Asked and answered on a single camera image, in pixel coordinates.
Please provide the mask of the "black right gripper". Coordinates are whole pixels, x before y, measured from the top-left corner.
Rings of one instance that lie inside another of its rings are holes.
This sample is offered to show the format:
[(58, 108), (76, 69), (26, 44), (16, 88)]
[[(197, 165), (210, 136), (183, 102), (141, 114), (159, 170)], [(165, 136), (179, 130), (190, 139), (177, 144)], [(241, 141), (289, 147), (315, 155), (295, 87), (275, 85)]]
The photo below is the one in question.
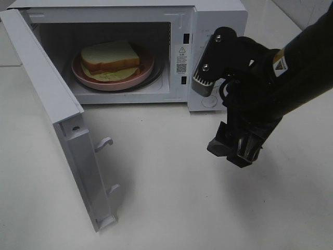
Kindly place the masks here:
[(227, 108), (227, 123), (220, 122), (207, 150), (217, 157), (244, 168), (257, 160), (263, 140), (239, 130), (256, 119), (259, 108), (273, 88), (272, 60), (277, 49), (268, 49), (248, 37), (237, 37), (231, 45), (231, 58), (226, 63), (220, 87), (223, 105)]

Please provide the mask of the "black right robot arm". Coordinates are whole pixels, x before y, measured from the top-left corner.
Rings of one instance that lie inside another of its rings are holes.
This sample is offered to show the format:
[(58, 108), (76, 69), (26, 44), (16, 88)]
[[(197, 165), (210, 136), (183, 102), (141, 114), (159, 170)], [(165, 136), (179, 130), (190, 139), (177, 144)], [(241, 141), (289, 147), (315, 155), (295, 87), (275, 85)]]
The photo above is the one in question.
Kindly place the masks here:
[(332, 88), (332, 10), (282, 49), (219, 28), (201, 64), (208, 67), (205, 79), (224, 79), (220, 96), (227, 109), (207, 149), (246, 167), (284, 115)]

